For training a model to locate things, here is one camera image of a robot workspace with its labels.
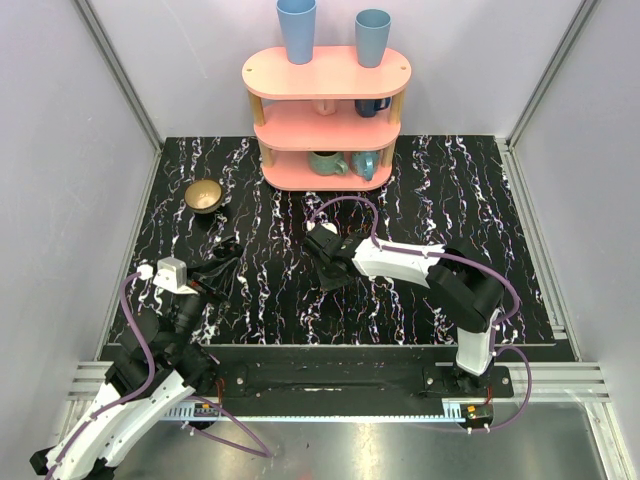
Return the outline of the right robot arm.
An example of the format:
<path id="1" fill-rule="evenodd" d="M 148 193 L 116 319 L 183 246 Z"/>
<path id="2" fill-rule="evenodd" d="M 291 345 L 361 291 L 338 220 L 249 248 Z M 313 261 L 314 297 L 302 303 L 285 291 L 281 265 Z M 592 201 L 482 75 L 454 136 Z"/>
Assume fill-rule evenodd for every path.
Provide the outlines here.
<path id="1" fill-rule="evenodd" d="M 308 228 L 304 248 L 325 290 L 339 289 L 358 276 L 388 277 L 424 287 L 429 305 L 456 327 L 451 382 L 470 397 L 489 386 L 494 322 L 507 285 L 501 274 L 481 262 L 468 242 L 428 246 L 366 234 L 343 237 L 331 223 L 314 223 Z"/>

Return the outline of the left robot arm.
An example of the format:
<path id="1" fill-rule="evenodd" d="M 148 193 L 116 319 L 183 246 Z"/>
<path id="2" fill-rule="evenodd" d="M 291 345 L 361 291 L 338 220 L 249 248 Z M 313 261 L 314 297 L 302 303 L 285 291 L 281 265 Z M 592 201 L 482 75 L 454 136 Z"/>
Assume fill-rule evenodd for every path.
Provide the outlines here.
<path id="1" fill-rule="evenodd" d="M 119 288 L 128 322 L 122 350 L 108 368 L 96 397 L 56 445 L 30 458 L 45 479 L 110 479 L 131 448 L 164 414 L 192 395 L 214 390 L 218 362 L 193 339 L 207 306 L 230 296 L 239 262 L 238 246 L 221 248 L 202 265 L 187 266 L 166 257 L 143 264 Z M 174 295 L 163 315 L 154 310 L 134 314 L 126 289 L 149 281 Z"/>

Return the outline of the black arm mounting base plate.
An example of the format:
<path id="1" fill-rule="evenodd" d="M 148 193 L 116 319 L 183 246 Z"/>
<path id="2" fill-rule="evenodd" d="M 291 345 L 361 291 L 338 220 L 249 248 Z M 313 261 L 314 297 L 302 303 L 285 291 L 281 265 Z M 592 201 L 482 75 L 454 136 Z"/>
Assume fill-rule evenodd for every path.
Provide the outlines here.
<path id="1" fill-rule="evenodd" d="M 510 399 L 506 367 L 476 377 L 455 364 L 454 346 L 218 346 L 196 384 L 200 396 L 225 399 L 271 392 L 399 391 L 427 398 Z"/>

